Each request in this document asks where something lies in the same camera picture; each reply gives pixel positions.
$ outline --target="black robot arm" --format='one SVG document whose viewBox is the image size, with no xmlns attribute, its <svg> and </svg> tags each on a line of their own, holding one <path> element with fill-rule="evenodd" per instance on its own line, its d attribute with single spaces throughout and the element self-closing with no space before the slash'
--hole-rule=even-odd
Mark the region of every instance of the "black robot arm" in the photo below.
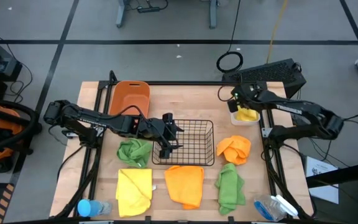
<svg viewBox="0 0 358 224">
<path fill-rule="evenodd" d="M 286 139 L 316 137 L 320 139 L 336 139 L 343 127 L 344 120 L 316 103 L 281 98 L 266 90 L 264 83 L 245 83 L 234 87 L 231 91 L 233 100 L 228 101 L 231 112 L 242 108 L 256 110 L 278 109 L 297 114 L 304 118 L 306 125 L 286 128 L 275 125 L 268 131 L 268 141 L 272 147 L 281 147 Z"/>
<path fill-rule="evenodd" d="M 176 141 L 177 131 L 183 131 L 175 125 L 171 113 L 164 114 L 162 119 L 146 119 L 142 115 L 117 114 L 111 116 L 79 107 L 67 100 L 49 103 L 44 121 L 73 131 L 78 135 L 80 144 L 86 147 L 97 146 L 97 130 L 87 128 L 79 121 L 110 129 L 113 133 L 125 138 L 155 141 L 162 148 L 160 151 L 160 158 L 162 159 L 168 159 L 172 150 L 180 147 L 178 144 L 171 145 L 169 141 Z"/>
</svg>

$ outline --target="green cloth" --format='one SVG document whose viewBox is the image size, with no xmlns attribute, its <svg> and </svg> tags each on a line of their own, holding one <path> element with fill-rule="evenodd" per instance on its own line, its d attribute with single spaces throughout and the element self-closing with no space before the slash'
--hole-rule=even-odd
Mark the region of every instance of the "green cloth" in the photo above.
<svg viewBox="0 0 358 224">
<path fill-rule="evenodd" d="M 139 139 L 129 139 L 120 143 L 117 156 L 131 167 L 146 168 L 151 150 L 150 143 Z"/>
<path fill-rule="evenodd" d="M 246 198 L 241 190 L 243 185 L 244 180 L 237 174 L 235 165 L 232 163 L 224 165 L 215 182 L 215 187 L 219 189 L 218 202 L 221 215 L 234 211 L 237 205 L 246 204 Z"/>
</svg>

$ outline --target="wooden table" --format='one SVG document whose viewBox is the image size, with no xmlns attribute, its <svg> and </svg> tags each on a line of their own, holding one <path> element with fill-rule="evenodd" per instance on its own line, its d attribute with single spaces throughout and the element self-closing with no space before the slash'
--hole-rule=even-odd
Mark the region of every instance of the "wooden table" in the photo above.
<svg viewBox="0 0 358 224">
<path fill-rule="evenodd" d="M 83 82 L 77 104 L 84 108 L 93 109 L 95 104 L 98 82 Z M 227 104 L 217 98 L 219 86 L 150 86 L 149 117 L 161 118 L 164 113 L 173 113 L 174 119 L 208 119 L 214 125 L 214 148 L 224 138 L 232 135 L 241 135 L 252 143 L 248 162 L 237 166 L 238 174 L 245 180 L 243 192 L 246 196 L 246 205 L 237 206 L 237 210 L 228 216 L 236 221 L 261 221 L 262 216 L 253 205 L 254 196 L 270 194 L 269 181 L 265 162 L 260 158 L 262 152 L 262 138 L 259 125 L 233 126 L 230 122 Z M 268 83 L 270 91 L 279 96 L 285 96 L 282 83 Z M 222 98 L 229 98 L 231 87 L 221 91 Z M 275 124 L 292 126 L 288 113 L 273 110 Z M 226 221 L 227 216 L 218 212 L 218 190 L 214 186 L 215 180 L 222 166 L 226 163 L 223 156 L 215 158 L 213 166 L 204 167 L 203 199 L 197 210 L 183 210 L 182 205 L 172 201 L 165 185 L 164 171 L 169 166 L 155 165 L 149 161 L 149 168 L 153 169 L 153 184 L 157 189 L 153 191 L 151 207 L 136 217 L 120 218 L 115 199 L 117 187 L 117 172 L 120 168 L 128 168 L 116 155 L 119 143 L 124 139 L 106 131 L 103 150 L 99 166 L 98 181 L 95 191 L 96 200 L 107 200 L 113 204 L 113 211 L 109 216 L 97 217 L 105 220 L 145 220 L 151 216 L 152 220 L 192 220 L 192 221 Z M 295 140 L 286 141 L 287 144 L 298 148 Z M 77 139 L 68 140 L 65 158 L 79 146 Z M 78 188 L 85 150 L 80 151 L 65 164 L 58 180 L 55 197 L 53 199 L 51 215 L 56 215 L 71 199 Z M 287 186 L 296 201 L 308 214 L 313 213 L 310 195 L 306 184 L 301 159 L 297 153 L 283 147 L 281 149 L 283 169 L 287 179 Z"/>
</svg>

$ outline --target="black wire basket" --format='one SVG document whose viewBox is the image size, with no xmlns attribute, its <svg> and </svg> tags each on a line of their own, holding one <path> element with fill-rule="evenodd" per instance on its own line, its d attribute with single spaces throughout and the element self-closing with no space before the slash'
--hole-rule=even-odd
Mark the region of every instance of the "black wire basket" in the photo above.
<svg viewBox="0 0 358 224">
<path fill-rule="evenodd" d="M 193 165 L 211 166 L 215 162 L 214 156 L 214 125 L 208 120 L 181 120 L 175 124 L 184 130 L 177 132 L 179 149 L 174 149 L 169 159 L 159 157 L 161 147 L 153 143 L 152 161 L 156 165 Z"/>
</svg>

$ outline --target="orange towel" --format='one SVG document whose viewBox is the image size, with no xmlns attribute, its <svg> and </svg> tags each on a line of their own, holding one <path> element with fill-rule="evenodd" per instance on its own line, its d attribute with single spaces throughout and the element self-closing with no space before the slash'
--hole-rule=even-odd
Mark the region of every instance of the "orange towel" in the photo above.
<svg viewBox="0 0 358 224">
<path fill-rule="evenodd" d="M 218 156 L 223 152 L 228 162 L 240 165 L 247 162 L 247 157 L 251 150 L 251 142 L 242 136 L 231 136 L 219 142 L 216 148 Z"/>
<path fill-rule="evenodd" d="M 204 169 L 197 166 L 173 166 L 165 171 L 169 197 L 184 209 L 200 207 L 203 196 Z"/>
</svg>

